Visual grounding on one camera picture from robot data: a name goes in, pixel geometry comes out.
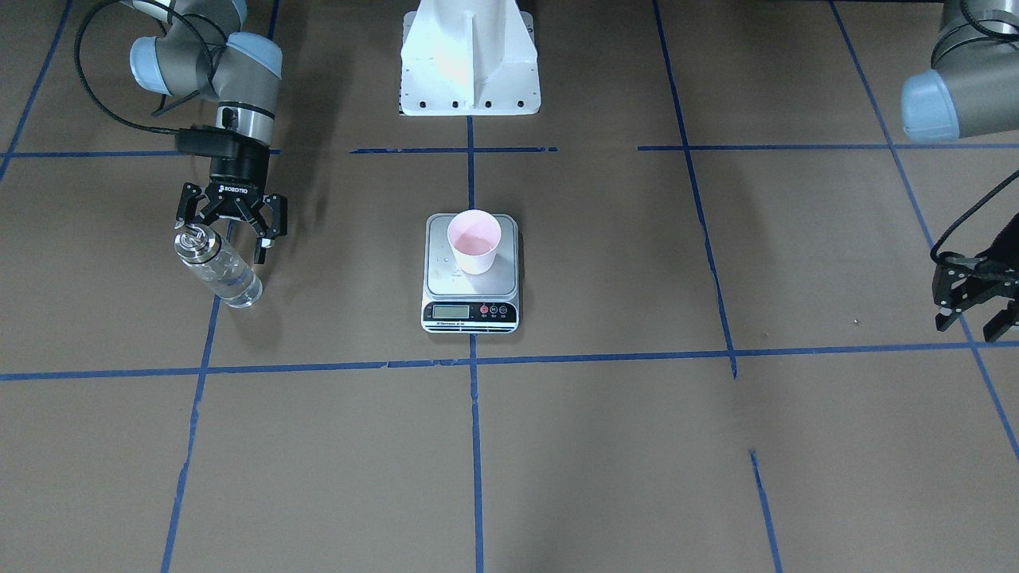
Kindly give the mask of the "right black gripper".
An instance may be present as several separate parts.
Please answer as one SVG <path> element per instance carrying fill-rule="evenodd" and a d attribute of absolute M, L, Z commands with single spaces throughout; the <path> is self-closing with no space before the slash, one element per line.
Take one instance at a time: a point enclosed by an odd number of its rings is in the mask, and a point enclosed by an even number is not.
<path fill-rule="evenodd" d="M 209 226 L 219 219 L 242 221 L 258 236 L 255 264 L 262 265 L 274 246 L 272 238 L 288 232 L 287 197 L 267 192 L 270 146 L 259 140 L 236 142 L 236 158 L 208 158 L 207 185 L 183 185 L 174 232 L 187 232 L 187 224 Z"/>

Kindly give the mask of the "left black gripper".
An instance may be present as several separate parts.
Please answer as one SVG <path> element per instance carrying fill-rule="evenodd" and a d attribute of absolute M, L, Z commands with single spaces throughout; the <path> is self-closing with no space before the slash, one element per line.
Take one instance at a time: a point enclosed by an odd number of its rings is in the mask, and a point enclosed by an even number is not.
<path fill-rule="evenodd" d="M 1016 236 L 999 236 L 990 247 L 973 257 L 956 251 L 935 253 L 932 297 L 938 305 L 936 330 L 947 331 L 964 311 L 991 298 L 1016 302 L 1017 255 Z M 1008 303 L 984 324 L 984 341 L 996 342 L 1017 324 L 1018 303 Z"/>

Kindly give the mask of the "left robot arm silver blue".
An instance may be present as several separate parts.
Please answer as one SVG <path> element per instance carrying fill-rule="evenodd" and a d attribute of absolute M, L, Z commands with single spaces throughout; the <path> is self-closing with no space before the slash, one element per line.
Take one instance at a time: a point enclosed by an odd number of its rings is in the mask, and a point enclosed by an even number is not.
<path fill-rule="evenodd" d="M 901 118 L 914 144 L 956 142 L 1018 127 L 1018 11 L 1015 1 L 947 1 L 927 70 L 907 79 Z M 1007 305 L 984 325 L 996 342 L 1017 327 L 1018 220 L 1012 218 L 989 247 L 967 256 L 943 244 L 998 193 L 1017 181 L 1008 175 L 938 237 L 931 292 L 935 325 L 950 329 L 968 309 L 1003 298 Z"/>

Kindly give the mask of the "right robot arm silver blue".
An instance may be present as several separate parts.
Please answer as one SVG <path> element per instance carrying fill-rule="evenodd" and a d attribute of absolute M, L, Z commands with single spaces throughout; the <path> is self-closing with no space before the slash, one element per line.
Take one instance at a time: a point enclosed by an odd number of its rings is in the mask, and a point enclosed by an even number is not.
<path fill-rule="evenodd" d="M 257 236 L 252 260 L 287 233 L 287 199 L 267 189 L 271 138 L 283 51 L 268 37 L 245 32 L 244 1 L 131 1 L 128 7 L 167 27 L 140 37 L 130 51 L 135 80 L 147 91 L 216 105 L 211 126 L 179 131 L 175 148 L 210 160 L 207 185 L 185 184 L 176 228 L 244 222 Z"/>

